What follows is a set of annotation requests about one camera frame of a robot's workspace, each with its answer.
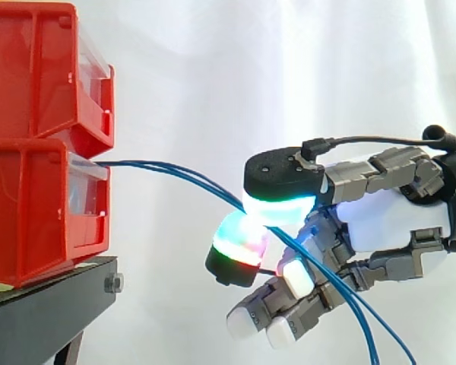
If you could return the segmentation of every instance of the red storage bin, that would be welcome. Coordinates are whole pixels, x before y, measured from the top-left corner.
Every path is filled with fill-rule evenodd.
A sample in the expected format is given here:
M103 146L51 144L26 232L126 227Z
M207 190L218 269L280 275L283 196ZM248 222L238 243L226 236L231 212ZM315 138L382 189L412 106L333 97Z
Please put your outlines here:
M46 138L90 158L113 146L113 69L73 5L0 2L0 138Z
M55 139L0 139L0 283L20 287L108 249L109 169Z

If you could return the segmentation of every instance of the black cable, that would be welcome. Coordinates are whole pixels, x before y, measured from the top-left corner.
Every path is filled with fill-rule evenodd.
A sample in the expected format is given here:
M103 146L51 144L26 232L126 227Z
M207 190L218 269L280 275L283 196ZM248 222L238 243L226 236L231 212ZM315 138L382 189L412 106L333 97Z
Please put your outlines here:
M268 268L260 268L258 270L258 273L259 274L263 274L263 275L270 275L270 276L276 276L277 275L277 273L274 270L269 270Z
M379 137L377 135L355 135L353 137L335 138L330 143L331 143L332 147L336 147L340 144L360 143L360 142L392 143L392 144L402 144L404 146L427 146L430 148L440 148L442 146L441 140L423 141L423 140L413 140L413 139L405 139L405 138Z

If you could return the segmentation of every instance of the blue cable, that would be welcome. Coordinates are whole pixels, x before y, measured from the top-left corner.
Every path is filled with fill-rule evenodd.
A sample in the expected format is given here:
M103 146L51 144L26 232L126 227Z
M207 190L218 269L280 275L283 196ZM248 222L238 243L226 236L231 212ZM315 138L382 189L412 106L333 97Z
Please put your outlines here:
M182 169L177 169L176 165L173 165L171 163L162 163L162 162L156 162L156 161L107 161L107 162L100 162L100 165L103 166L130 166L130 167L138 167L141 169L145 170L150 170L150 171L155 171L159 173L167 173L169 175L174 175L177 176L181 179L190 181L191 183L194 183L197 186L200 186L203 189L208 190L209 192L215 194L219 198L223 199L225 202L228 202L231 204L234 208L237 208L241 211L243 211L243 205L240 200L238 200L237 197L235 197L233 194L230 194L227 190L225 190L222 186L219 186L212 180L208 179L206 176L195 172L194 170L186 169L182 167ZM186 173L190 173L192 175L195 175L206 182L212 183L214 186L209 186L203 182L200 182L192 176L188 176L182 172L179 172L179 170L184 171ZM358 303L351 297L351 292L349 292L346 288L341 287L340 283L342 283L342 280L334 274L331 270L327 269L326 267L323 266L320 262L318 262L315 258L313 258L307 251L306 249L298 244L295 240L292 239L289 235L287 235L285 232L278 228L274 227L269 227L269 229L276 235L278 236L284 243L286 243L289 247L294 249L295 251L299 252L305 259L313 263L320 271L325 275L328 280L334 285L335 288L341 293L341 296L348 302L348 305L352 309L352 311L355 313L355 316L360 323L363 333L365 335L368 347L369 347L369 354L371 358L371 364L372 365L379 365L379 359L378 359L378 353L376 350L375 346L375 341L373 340L372 336L372 331L369 327L369 324L366 320L365 315L363 314L363 311L361 308L358 306Z
M157 162L157 161L141 161L141 160L127 160L127 161L111 161L111 162L101 162L99 163L100 165L104 166L130 166L130 167L138 167L146 170L151 170L159 173L167 173L169 175L173 175L176 177L179 177L181 179L187 180L191 183L194 183L197 186L200 186L201 188L215 194L219 198L223 199L225 202L228 202L231 204L233 207L242 210L243 211L243 206L240 200L227 190L223 188L222 186L218 185L215 183L213 180L207 178L205 175L198 173L194 170L187 169L185 167L181 167L178 165L175 165L173 163L164 163L164 162ZM199 181L193 176L190 176L188 174L191 174L193 176L196 176L205 182ZM295 241L291 236L289 236L287 233L285 233L283 230L277 227L269 227L269 229L278 237L282 240L283 243L288 245L290 248L294 249L297 251L301 256L303 256L305 259L310 261L314 266L318 268L318 270L321 271L323 275L325 275L328 280L334 285L334 287L340 292L341 296L348 302L348 305L352 309L352 311L355 313L355 316L357 317L360 325L362 326L363 332L365 334L368 346L369 346L369 352L370 352L370 358L372 361L372 364L379 364L379 359L376 351L376 346L375 342L373 341L372 333L370 330L370 327L368 325L368 322L366 321L365 316L363 315L363 312L358 306L358 303L355 302L353 297L358 299L361 304L364 305L365 308L367 308L368 311L380 322L380 324L390 333L392 338L402 347L406 355L409 357L410 362L414 365L416 364L415 359L413 358L413 355L411 354L409 348L405 345L405 343L399 338L399 336L391 329L391 327L384 321L384 319L357 293L351 288L349 285L347 285L344 281L342 281L335 273L333 273L331 270L326 268L323 264L321 264L319 261L317 261L313 256L309 254L309 252L302 246L300 243Z

